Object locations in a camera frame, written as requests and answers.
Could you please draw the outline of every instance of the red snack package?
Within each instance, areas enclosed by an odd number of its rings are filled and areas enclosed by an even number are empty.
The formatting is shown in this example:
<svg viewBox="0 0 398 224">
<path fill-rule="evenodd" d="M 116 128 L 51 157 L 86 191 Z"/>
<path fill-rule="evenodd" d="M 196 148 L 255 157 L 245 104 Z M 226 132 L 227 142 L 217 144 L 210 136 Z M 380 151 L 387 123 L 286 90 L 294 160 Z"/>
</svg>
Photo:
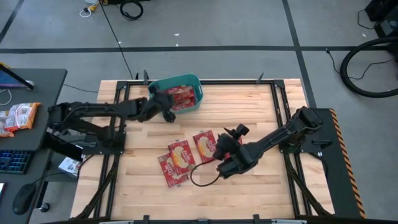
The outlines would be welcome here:
<svg viewBox="0 0 398 224">
<path fill-rule="evenodd" d="M 0 111 L 0 137 L 14 137 L 14 134 L 6 131 L 6 120 L 8 117 L 8 111 Z"/>
<path fill-rule="evenodd" d="M 165 90 L 165 92 L 173 96 L 174 102 L 176 104 L 195 96 L 193 92 L 193 87 L 185 85 L 170 88 L 168 90 Z"/>
<path fill-rule="evenodd" d="M 159 164 L 163 170 L 163 175 L 166 178 L 167 185 L 169 187 L 173 187 L 175 185 L 181 184 L 182 182 L 188 180 L 188 175 L 177 175 L 175 171 L 175 166 L 173 163 L 173 159 L 170 154 L 166 154 L 164 156 L 160 156 L 157 158 Z"/>
<path fill-rule="evenodd" d="M 201 160 L 208 162 L 213 160 L 213 153 L 216 151 L 216 140 L 212 131 L 206 131 L 193 136 L 197 145 Z"/>
<path fill-rule="evenodd" d="M 12 106 L 4 129 L 9 132 L 27 128 L 32 129 L 39 105 L 40 103 L 21 103 Z"/>
<path fill-rule="evenodd" d="M 169 144 L 169 150 L 178 175 L 185 174 L 195 167 L 195 160 L 187 140 Z"/>
<path fill-rule="evenodd" d="M 243 144 L 243 142 L 242 142 L 242 136 L 241 136 L 241 137 L 239 137 L 239 139 L 238 139 L 238 143 L 239 143 L 239 144 Z"/>
<path fill-rule="evenodd" d="M 187 99 L 181 103 L 175 104 L 172 109 L 177 111 L 177 110 L 182 110 L 185 108 L 190 108 L 192 106 L 195 106 L 195 97 L 192 97 L 190 99 Z"/>
</svg>

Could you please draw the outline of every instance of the power cord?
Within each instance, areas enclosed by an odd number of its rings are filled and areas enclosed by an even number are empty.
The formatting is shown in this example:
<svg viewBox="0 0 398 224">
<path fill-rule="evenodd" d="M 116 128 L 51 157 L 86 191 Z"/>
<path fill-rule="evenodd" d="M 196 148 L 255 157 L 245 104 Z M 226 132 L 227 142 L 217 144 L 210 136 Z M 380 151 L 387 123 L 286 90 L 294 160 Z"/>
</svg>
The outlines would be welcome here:
<svg viewBox="0 0 398 224">
<path fill-rule="evenodd" d="M 335 59 L 334 59 L 333 56 L 331 55 L 329 49 L 326 49 L 326 53 L 330 56 L 331 61 L 333 62 L 333 69 L 335 70 L 335 72 L 336 72 L 337 74 L 341 75 L 341 73 L 340 73 L 340 72 L 337 70 L 337 68 L 336 68 Z M 368 65 L 368 67 L 365 69 L 365 71 L 363 72 L 363 74 L 362 74 L 361 77 L 359 77 L 359 78 L 356 78 L 356 77 L 348 77 L 348 78 L 352 78 L 353 80 L 361 80 L 361 79 L 363 79 L 363 78 L 365 77 L 366 72 L 369 70 L 369 68 L 370 68 L 372 65 L 379 65 L 379 64 L 391 62 L 391 61 L 393 61 L 393 60 L 395 60 L 395 58 L 392 58 L 392 59 L 390 59 L 390 60 L 386 60 L 386 61 L 384 61 L 384 62 L 373 62 L 373 63 L 370 63 L 370 64 Z"/>
<path fill-rule="evenodd" d="M 41 180 L 41 179 L 44 179 L 44 178 L 47 178 L 47 177 L 50 177 L 50 176 L 52 176 L 52 175 L 60 175 L 60 174 L 67 174 L 67 173 L 66 173 L 66 172 L 59 172 L 59 173 L 55 173 L 55 174 L 48 174 L 48 175 L 45 175 L 44 177 L 41 177 L 41 178 L 39 178 L 39 179 L 33 181 L 32 184 L 35 184 L 37 181 L 39 181 L 39 180 Z"/>
<path fill-rule="evenodd" d="M 76 89 L 76 90 L 85 91 L 85 92 L 88 92 L 88 93 L 98 93 L 97 91 L 83 90 L 83 89 L 81 89 L 81 88 L 77 88 L 77 87 L 74 87 L 74 86 L 71 86 L 71 85 L 67 85 L 67 84 L 63 84 L 63 85 L 64 85 L 64 86 L 67 86 L 67 87 L 70 87 L 70 88 L 74 88 L 74 89 Z"/>
<path fill-rule="evenodd" d="M 117 43 L 118 46 L 119 46 L 119 50 L 120 50 L 120 52 L 122 53 L 124 63 L 126 64 L 127 69 L 129 70 L 131 80 L 133 80 L 134 78 L 132 77 L 132 73 L 131 73 L 129 64 L 127 63 L 127 60 L 126 60 L 126 58 L 125 58 L 125 56 L 124 56 L 123 49 L 122 49 L 122 47 L 120 46 L 120 42 L 119 42 L 118 38 L 116 37 L 116 34 L 115 34 L 114 31 L 113 31 L 111 22 L 109 21 L 108 16 L 107 16 L 106 13 L 105 13 L 105 10 L 104 10 L 104 7 L 103 7 L 103 5 L 102 5 L 102 2 L 99 1 L 99 4 L 100 4 L 100 6 L 101 6 L 101 8 L 102 8 L 102 11 L 104 12 L 104 15 L 105 15 L 105 18 L 106 18 L 106 20 L 107 20 L 107 22 L 108 22 L 108 24 L 109 24 L 109 27 L 111 28 L 111 31 L 112 31 L 112 34 L 113 34 L 115 40 L 116 40 L 116 43 Z"/>
<path fill-rule="evenodd" d="M 127 3 L 133 3 L 133 4 L 135 4 L 136 6 L 139 7 L 140 13 L 138 14 L 138 16 L 132 16 L 132 15 L 130 15 L 128 12 L 123 11 L 123 7 L 124 7 Z M 144 8 L 143 8 L 142 4 L 141 4 L 138 0 L 137 0 L 137 1 L 135 1 L 135 0 L 123 1 L 123 2 L 120 4 L 120 13 L 122 14 L 123 18 L 125 18 L 125 19 L 127 19 L 127 20 L 130 20 L 130 21 L 135 21 L 135 20 L 139 19 L 139 18 L 143 15 L 143 13 L 144 13 Z"/>
<path fill-rule="evenodd" d="M 80 11 L 79 15 L 83 18 L 87 18 L 90 17 L 92 12 L 94 12 L 94 10 L 97 8 L 98 4 L 100 3 L 100 1 L 98 1 L 97 3 L 94 3 L 86 8 L 84 8 L 82 11 Z"/>
<path fill-rule="evenodd" d="M 360 11 L 358 12 L 358 19 L 356 20 L 356 23 L 357 23 L 360 27 L 363 27 L 363 28 L 368 29 L 368 30 L 373 30 L 373 29 L 379 24 L 379 22 L 376 22 L 375 25 L 374 25 L 373 27 L 366 27 L 366 26 L 364 26 L 364 25 L 362 25 L 362 24 L 359 23 L 359 14 L 360 14 L 361 12 L 363 12 L 363 11 L 365 11 L 365 9 L 362 9 L 362 10 L 360 10 Z"/>
<path fill-rule="evenodd" d="M 10 91 L 10 90 L 0 90 L 0 93 L 3 93 L 3 92 L 5 92 L 5 91 L 7 91 L 7 92 L 10 94 L 10 99 L 7 101 L 7 103 L 0 103 L 0 106 L 6 106 L 6 105 L 9 104 L 9 103 L 11 102 L 11 100 L 12 100 L 12 94 L 11 94 L 11 91 Z"/>
<path fill-rule="evenodd" d="M 195 181 L 193 181 L 193 179 L 192 179 L 193 171 L 195 171 L 198 167 L 200 167 L 200 166 L 202 166 L 202 165 L 205 165 L 205 164 L 207 164 L 207 163 L 209 163 L 209 162 L 213 162 L 213 161 L 214 161 L 214 159 L 212 159 L 212 160 L 210 160 L 210 161 L 207 161 L 207 162 L 202 162 L 201 164 L 196 165 L 196 166 L 191 170 L 190 179 L 191 179 L 191 182 L 192 182 L 194 185 L 196 185 L 196 186 L 198 186 L 198 187 L 207 187 L 207 186 L 210 186 L 211 184 L 214 184 L 214 183 L 219 179 L 220 175 L 218 175 L 218 176 L 216 177 L 215 180 L 211 181 L 211 182 L 208 183 L 208 184 L 197 184 L 197 183 L 196 183 Z"/>
</svg>

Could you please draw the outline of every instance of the keyboard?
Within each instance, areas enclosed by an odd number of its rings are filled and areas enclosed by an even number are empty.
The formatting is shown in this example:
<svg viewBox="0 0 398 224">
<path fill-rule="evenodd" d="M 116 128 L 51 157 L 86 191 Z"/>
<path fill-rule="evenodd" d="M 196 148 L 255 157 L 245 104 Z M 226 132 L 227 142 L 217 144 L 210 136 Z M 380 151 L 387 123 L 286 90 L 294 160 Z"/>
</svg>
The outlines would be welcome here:
<svg viewBox="0 0 398 224">
<path fill-rule="evenodd" d="M 30 151 L 0 151 L 0 174 L 25 174 L 33 158 Z"/>
</svg>

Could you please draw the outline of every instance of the cracker box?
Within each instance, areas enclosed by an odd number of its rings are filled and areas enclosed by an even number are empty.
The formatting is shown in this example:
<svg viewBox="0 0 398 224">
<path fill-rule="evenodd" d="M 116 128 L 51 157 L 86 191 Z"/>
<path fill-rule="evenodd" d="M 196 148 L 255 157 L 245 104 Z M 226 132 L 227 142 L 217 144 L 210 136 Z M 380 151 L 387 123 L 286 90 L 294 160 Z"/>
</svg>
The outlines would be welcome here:
<svg viewBox="0 0 398 224">
<path fill-rule="evenodd" d="M 208 162 L 213 160 L 213 153 L 216 151 L 216 140 L 212 131 L 202 132 L 193 136 L 193 140 L 197 145 L 201 160 Z"/>
<path fill-rule="evenodd" d="M 195 167 L 195 160 L 187 140 L 169 144 L 169 150 L 177 175 L 190 172 Z"/>
<path fill-rule="evenodd" d="M 163 170 L 163 175 L 166 178 L 167 185 L 173 187 L 188 180 L 188 175 L 177 175 L 173 159 L 170 154 L 160 156 L 157 158 Z"/>
<path fill-rule="evenodd" d="M 172 107 L 173 110 L 178 111 L 186 108 L 190 108 L 192 106 L 195 106 L 195 97 L 191 97 L 183 102 L 174 104 Z"/>
<path fill-rule="evenodd" d="M 177 86 L 169 88 L 168 90 L 165 90 L 165 92 L 173 96 L 175 103 L 183 102 L 195 97 L 192 86 Z"/>
</svg>

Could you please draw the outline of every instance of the concrete floor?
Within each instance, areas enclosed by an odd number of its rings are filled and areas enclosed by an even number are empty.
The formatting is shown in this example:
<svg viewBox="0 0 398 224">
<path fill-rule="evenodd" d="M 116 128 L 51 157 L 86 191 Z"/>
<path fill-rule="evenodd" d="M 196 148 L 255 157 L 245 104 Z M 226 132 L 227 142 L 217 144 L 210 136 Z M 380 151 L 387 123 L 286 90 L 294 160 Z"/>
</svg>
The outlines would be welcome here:
<svg viewBox="0 0 398 224">
<path fill-rule="evenodd" d="M 294 47 L 355 46 L 377 37 L 356 23 L 357 12 L 370 0 L 153 0 L 143 2 L 145 13 L 138 21 L 124 20 L 116 6 L 105 8 L 122 47 L 138 47 L 125 53 L 133 73 L 146 69 L 151 78 L 194 73 L 200 78 L 301 78 L 309 80 L 306 92 L 319 108 L 334 108 L 368 218 L 398 220 L 398 96 L 370 99 L 355 95 L 342 84 L 324 51 L 304 51 L 297 59 Z M 7 30 L 0 35 L 0 61 L 19 68 L 65 68 L 65 83 L 97 90 L 101 80 L 128 79 L 118 52 L 73 53 L 79 48 L 115 48 L 117 43 L 98 8 L 91 17 L 78 13 L 83 0 L 19 0 L 22 6 Z M 0 0 L 0 30 L 18 0 Z M 285 13 L 287 4 L 297 32 Z M 370 26 L 367 16 L 361 22 Z M 160 51 L 156 47 L 270 46 L 269 50 Z M 272 46 L 291 46 L 277 50 Z M 2 54 L 22 49 L 26 54 Z M 53 53 L 45 49 L 55 49 Z M 63 53 L 62 49 L 72 49 Z M 145 52 L 146 49 L 157 52 Z M 347 52 L 333 51 L 339 67 Z M 392 58 L 385 52 L 363 52 L 349 66 L 360 76 L 369 63 Z M 386 90 L 398 86 L 395 62 L 373 66 L 358 86 Z M 90 101 L 96 95 L 64 87 L 59 102 Z M 45 200 L 48 213 L 35 211 L 31 223 L 66 220 L 76 183 L 50 184 Z"/>
</svg>

